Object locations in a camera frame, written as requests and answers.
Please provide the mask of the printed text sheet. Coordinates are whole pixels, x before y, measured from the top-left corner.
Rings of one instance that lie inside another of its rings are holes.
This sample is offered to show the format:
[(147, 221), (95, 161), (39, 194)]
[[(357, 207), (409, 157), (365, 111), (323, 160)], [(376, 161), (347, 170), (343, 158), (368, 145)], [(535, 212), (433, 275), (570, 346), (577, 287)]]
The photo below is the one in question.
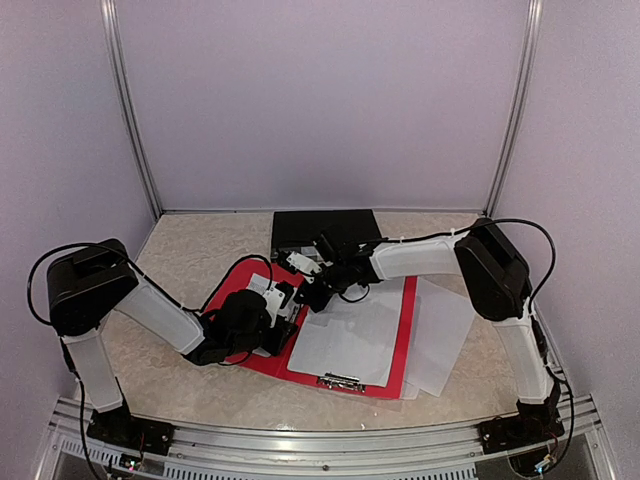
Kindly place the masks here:
[(294, 301), (298, 288), (293, 284), (286, 281), (275, 282), (254, 273), (247, 289), (258, 293), (266, 300), (271, 328), (275, 327), (278, 319), (292, 324), (297, 322), (302, 306)]

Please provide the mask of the black folder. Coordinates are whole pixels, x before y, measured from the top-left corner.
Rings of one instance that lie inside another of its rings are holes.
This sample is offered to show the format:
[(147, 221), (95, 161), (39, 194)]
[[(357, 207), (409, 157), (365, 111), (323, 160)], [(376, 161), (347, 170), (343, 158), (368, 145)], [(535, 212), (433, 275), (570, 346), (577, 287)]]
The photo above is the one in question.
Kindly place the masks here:
[(322, 231), (339, 227), (350, 240), (379, 238), (381, 235), (371, 209), (276, 211), (273, 214), (270, 258), (280, 252), (295, 251), (319, 260), (313, 241)]

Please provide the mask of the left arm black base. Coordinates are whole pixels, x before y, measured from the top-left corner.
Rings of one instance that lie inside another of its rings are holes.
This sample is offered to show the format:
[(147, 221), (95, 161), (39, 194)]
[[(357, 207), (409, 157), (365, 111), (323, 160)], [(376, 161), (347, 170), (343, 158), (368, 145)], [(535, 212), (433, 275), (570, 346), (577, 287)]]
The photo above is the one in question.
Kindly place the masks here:
[(94, 408), (86, 429), (87, 436), (107, 444), (136, 450), (140, 454), (167, 456), (175, 426), (132, 415), (119, 382), (116, 382), (116, 386), (122, 397), (121, 405), (106, 412), (98, 412)]

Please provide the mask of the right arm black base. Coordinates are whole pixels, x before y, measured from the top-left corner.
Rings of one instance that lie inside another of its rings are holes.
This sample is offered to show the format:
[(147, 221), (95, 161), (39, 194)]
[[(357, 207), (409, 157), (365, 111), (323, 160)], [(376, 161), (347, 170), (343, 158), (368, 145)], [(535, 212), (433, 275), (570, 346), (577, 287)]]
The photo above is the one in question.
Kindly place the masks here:
[(516, 402), (517, 414), (481, 422), (477, 429), (484, 454), (493, 454), (560, 438), (564, 433), (557, 404), (561, 389), (555, 383), (542, 404)]

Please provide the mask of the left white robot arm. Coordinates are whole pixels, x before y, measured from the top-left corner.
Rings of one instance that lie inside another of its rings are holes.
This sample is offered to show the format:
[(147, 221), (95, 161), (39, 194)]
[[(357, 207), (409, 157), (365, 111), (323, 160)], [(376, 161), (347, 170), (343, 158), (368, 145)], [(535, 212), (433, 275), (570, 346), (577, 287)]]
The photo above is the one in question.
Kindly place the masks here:
[(289, 319), (294, 285), (276, 281), (272, 266), (258, 289), (227, 294), (209, 311), (181, 305), (129, 258), (117, 239), (66, 246), (46, 272), (49, 321), (71, 360), (102, 430), (121, 445), (140, 434), (123, 408), (103, 333), (124, 316), (196, 366), (230, 366), (258, 350), (276, 356), (295, 331)]

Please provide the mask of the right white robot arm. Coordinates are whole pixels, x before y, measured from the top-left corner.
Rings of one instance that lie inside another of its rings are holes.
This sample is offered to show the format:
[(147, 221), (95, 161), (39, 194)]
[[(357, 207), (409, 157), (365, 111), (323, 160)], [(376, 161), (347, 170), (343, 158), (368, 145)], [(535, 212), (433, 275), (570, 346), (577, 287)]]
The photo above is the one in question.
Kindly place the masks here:
[(477, 315), (493, 323), (516, 379), (517, 407), (511, 433), (523, 444), (535, 442), (551, 424), (545, 408), (554, 407), (560, 382), (548, 365), (548, 345), (534, 309), (538, 288), (530, 268), (501, 230), (501, 221), (481, 218), (472, 225), (415, 238), (354, 240), (339, 229), (314, 241), (321, 259), (298, 252), (281, 263), (304, 276), (296, 300), (324, 310), (335, 295), (353, 285), (449, 274), (463, 278)]

